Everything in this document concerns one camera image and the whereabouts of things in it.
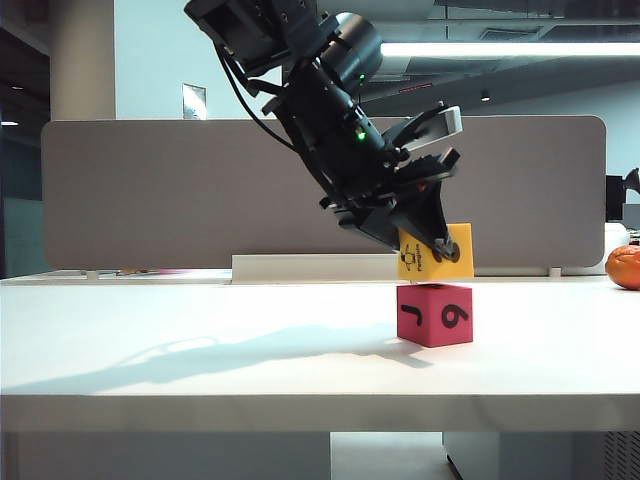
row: ceiling light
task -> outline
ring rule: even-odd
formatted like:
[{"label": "ceiling light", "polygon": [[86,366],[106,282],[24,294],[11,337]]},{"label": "ceiling light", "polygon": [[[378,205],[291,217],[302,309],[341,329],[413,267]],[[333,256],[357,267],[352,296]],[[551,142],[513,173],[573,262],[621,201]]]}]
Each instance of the ceiling light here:
[{"label": "ceiling light", "polygon": [[640,56],[640,43],[383,43],[385,57],[608,57]]}]

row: white pillar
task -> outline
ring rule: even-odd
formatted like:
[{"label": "white pillar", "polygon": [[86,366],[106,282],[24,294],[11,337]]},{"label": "white pillar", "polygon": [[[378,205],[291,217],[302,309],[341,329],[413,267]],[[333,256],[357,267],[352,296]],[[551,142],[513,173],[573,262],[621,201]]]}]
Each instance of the white pillar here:
[{"label": "white pillar", "polygon": [[115,118],[114,3],[52,0],[51,119]]}]

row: black cable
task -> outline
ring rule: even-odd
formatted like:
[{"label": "black cable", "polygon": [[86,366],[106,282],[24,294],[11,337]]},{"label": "black cable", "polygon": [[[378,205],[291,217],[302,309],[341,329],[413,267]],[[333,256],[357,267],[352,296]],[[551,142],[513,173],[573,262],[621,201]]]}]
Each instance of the black cable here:
[{"label": "black cable", "polygon": [[231,74],[229,65],[227,65],[227,59],[222,53],[222,47],[218,47],[216,45],[216,53],[218,54],[218,58],[220,59],[220,64],[222,65],[222,69],[224,70],[224,73],[227,75],[227,78],[229,79],[231,88],[233,88],[233,91],[235,92],[236,97],[238,97],[238,100],[240,101],[240,103],[242,104],[246,112],[249,114],[249,116],[253,119],[253,121],[256,122],[260,128],[262,128],[265,132],[267,132],[271,137],[273,137],[275,140],[280,142],[282,145],[298,153],[298,151],[295,149],[295,147],[291,143],[287,142],[284,138],[282,138],[273,130],[271,130],[269,127],[267,127],[265,123],[262,120],[260,120],[255,113],[253,113],[253,110],[251,110],[251,107],[249,107],[249,105],[247,105],[247,102],[244,100],[242,93],[240,92],[240,89],[236,84],[235,77]]}]

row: printed symbol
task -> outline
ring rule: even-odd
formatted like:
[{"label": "printed symbol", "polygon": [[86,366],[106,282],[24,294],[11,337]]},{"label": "printed symbol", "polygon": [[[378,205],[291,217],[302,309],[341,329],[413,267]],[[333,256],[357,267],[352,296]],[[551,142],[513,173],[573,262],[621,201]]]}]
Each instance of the printed symbol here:
[{"label": "printed symbol", "polygon": [[416,244],[416,253],[409,250],[410,245],[407,244],[404,247],[404,252],[400,251],[400,260],[407,267],[407,271],[411,271],[411,265],[415,265],[419,272],[422,271],[422,252],[420,251],[420,244]]},{"label": "printed symbol", "polygon": [[469,320],[469,314],[457,305],[450,303],[442,309],[442,324],[447,328],[454,328],[458,320]]},{"label": "printed symbol", "polygon": [[422,326],[422,312],[419,308],[412,305],[401,305],[400,310],[405,313],[412,313],[413,315],[416,315],[418,317],[418,326]]}]

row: tabletop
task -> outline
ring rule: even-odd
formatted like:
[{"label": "tabletop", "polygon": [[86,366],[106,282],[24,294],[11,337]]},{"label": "tabletop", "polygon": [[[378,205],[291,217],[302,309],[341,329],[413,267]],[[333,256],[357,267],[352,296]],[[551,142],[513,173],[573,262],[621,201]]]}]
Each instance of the tabletop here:
[{"label": "tabletop", "polygon": [[474,342],[396,337],[394,284],[1,286],[6,431],[640,428],[640,292],[477,278]]}]

